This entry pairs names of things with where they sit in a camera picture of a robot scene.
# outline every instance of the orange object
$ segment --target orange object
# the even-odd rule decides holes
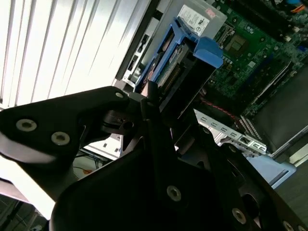
[[[291,10],[292,13],[298,13],[301,12],[302,10],[304,10],[305,6],[304,5],[300,5],[298,7],[296,7],[294,10]]]

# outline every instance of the sticker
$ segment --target sticker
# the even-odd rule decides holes
[[[183,5],[178,16],[186,22],[198,36],[202,35],[207,24],[210,22],[210,20],[186,5]]]
[[[248,66],[250,66],[251,68],[254,68],[255,65],[256,65],[256,63],[253,62],[253,61],[251,61],[251,62],[248,64]]]
[[[207,8],[205,12],[207,13],[208,16],[210,16],[211,19],[216,17],[216,14],[212,11],[211,8]]]

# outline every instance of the wire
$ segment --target wire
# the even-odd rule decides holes
[[[87,172],[88,174],[89,174],[89,173],[91,173],[89,170],[85,170],[84,168],[81,168],[81,167],[75,167],[75,166],[74,166],[73,168],[78,168],[78,169],[81,169],[81,170],[83,170],[83,171]]]
[[[104,166],[104,165],[106,164],[106,163],[103,162],[103,160],[102,160],[101,158],[96,157],[94,154],[85,153],[85,154],[78,155],[78,156],[76,156],[75,158],[85,157],[85,156],[91,158],[91,159],[94,161],[94,163],[95,163],[95,168],[96,168],[96,169],[99,169],[99,168],[100,168],[100,167],[99,167],[99,163],[101,163],[102,166]]]
[[[304,10],[305,6],[302,4],[298,7],[296,7],[295,9],[291,10],[292,13],[298,13],[301,12],[302,10]]]
[[[211,107],[214,107],[214,108],[217,108],[218,110],[222,111],[223,113],[227,114],[228,116],[230,116],[232,119],[234,119],[236,121],[236,117],[231,114],[230,112],[226,111],[225,109],[221,108],[221,107],[218,107],[216,105],[214,105],[213,103],[210,103],[208,101],[205,101],[205,100],[201,100],[202,103],[205,103]]]
[[[20,221],[14,226],[14,228],[13,228],[11,231],[14,231],[14,230],[18,227],[18,225],[19,225],[21,222],[23,222],[24,220],[26,220],[26,219],[31,215],[32,210],[33,210],[33,207],[31,207],[30,212],[28,213],[28,215],[26,215],[22,220],[20,220]]]

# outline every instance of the red wire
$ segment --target red wire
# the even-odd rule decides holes
[[[226,111],[225,109],[221,108],[221,107],[218,107],[208,101],[205,101],[205,100],[201,100],[202,103],[205,103],[211,107],[214,107],[214,108],[217,108],[218,110],[224,112],[225,114],[227,114],[228,116],[230,116],[232,119],[234,119],[236,121],[236,117],[234,115],[232,115],[230,112]]]

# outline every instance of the black plastic part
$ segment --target black plastic part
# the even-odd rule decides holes
[[[69,167],[81,147],[106,139],[115,131],[127,133],[124,123],[102,130],[102,124],[112,122],[102,119],[112,110],[123,110],[122,122],[132,120],[125,110],[133,103],[118,88],[106,87],[4,110],[0,113],[0,152],[6,158],[41,168]],[[19,130],[16,123],[20,119],[35,121],[37,128],[31,132]],[[58,131],[70,137],[67,145],[52,142],[52,134]]]

